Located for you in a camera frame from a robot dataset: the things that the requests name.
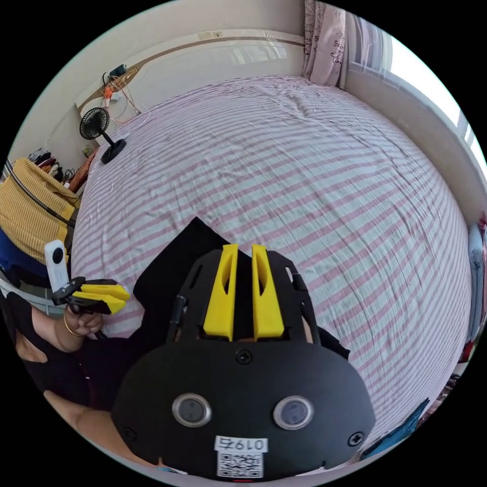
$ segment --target qr code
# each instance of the qr code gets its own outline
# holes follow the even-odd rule
[[[227,478],[262,478],[262,453],[230,454],[218,452],[218,476]]]

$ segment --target screw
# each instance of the screw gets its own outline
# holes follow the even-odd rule
[[[350,438],[349,438],[349,446],[357,446],[362,443],[364,439],[364,434],[358,431],[357,433],[354,433]]]
[[[127,440],[129,440],[129,441],[137,440],[137,434],[135,433],[135,431],[132,428],[125,426],[125,428],[123,429],[123,433],[125,435],[125,438],[127,438]]]
[[[240,365],[247,365],[252,362],[252,354],[248,350],[240,350],[237,352],[236,359]]]

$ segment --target black fan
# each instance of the black fan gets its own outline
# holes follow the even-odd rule
[[[113,140],[108,137],[105,130],[108,128],[109,123],[110,114],[101,107],[92,108],[91,110],[87,111],[80,123],[81,137],[92,141],[93,139],[100,137],[100,135],[103,135],[105,140],[110,144],[110,147],[101,157],[103,164],[108,164],[112,159],[115,159],[115,157],[122,152],[122,149],[127,144],[124,139],[113,142]]]

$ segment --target yellow striped cloth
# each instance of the yellow striped cloth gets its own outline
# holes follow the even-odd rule
[[[79,198],[33,162],[18,159],[13,166],[24,186],[65,220],[79,208]],[[67,235],[67,225],[26,195],[10,175],[0,184],[0,227],[16,247],[43,264],[44,246],[64,242]]]

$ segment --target bed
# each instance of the bed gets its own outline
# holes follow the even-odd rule
[[[272,76],[177,96],[123,133],[121,155],[103,165],[101,147],[91,165],[73,275],[131,292],[198,216],[249,255],[263,244],[294,261],[372,397],[366,444],[434,401],[468,332],[468,231],[401,130],[338,88]],[[143,313],[131,299],[107,335],[130,335]]]

